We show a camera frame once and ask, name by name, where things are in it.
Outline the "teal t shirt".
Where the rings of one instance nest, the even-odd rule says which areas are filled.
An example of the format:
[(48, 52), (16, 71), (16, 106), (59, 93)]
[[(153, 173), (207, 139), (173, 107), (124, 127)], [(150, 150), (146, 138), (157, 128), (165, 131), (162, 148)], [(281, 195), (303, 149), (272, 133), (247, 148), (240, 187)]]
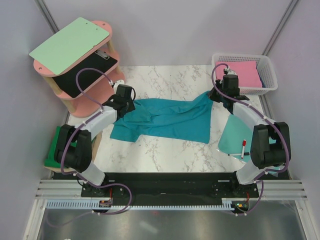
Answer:
[(146, 98), (114, 123), (110, 138), (136, 142), (141, 135), (208, 144), (213, 101), (203, 92), (191, 101)]

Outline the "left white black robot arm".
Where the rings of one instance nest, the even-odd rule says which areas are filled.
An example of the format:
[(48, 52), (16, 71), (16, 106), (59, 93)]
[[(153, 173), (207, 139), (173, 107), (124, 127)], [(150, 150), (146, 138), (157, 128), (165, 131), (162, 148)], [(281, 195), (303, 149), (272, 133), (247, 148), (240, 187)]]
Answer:
[(135, 110), (136, 91), (129, 85), (119, 84), (106, 102), (98, 103), (99, 109), (78, 125), (60, 127), (55, 145), (54, 160), (60, 164), (62, 174), (75, 174), (92, 184), (92, 191), (99, 197), (106, 196), (110, 185), (106, 174), (93, 163), (92, 141), (103, 129)]

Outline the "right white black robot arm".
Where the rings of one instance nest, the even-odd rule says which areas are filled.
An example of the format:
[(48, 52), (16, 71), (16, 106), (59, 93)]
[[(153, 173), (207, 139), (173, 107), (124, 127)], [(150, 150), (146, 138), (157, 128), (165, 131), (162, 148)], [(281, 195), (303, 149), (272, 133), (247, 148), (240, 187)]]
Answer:
[(242, 196), (247, 185), (262, 175), (287, 170), (291, 159), (289, 126), (285, 122), (275, 122), (253, 107), (249, 98), (240, 94), (237, 75), (225, 74), (221, 80), (215, 80), (208, 97), (223, 103), (230, 114), (252, 131), (250, 160), (236, 171), (236, 180), (229, 184), (233, 196)]

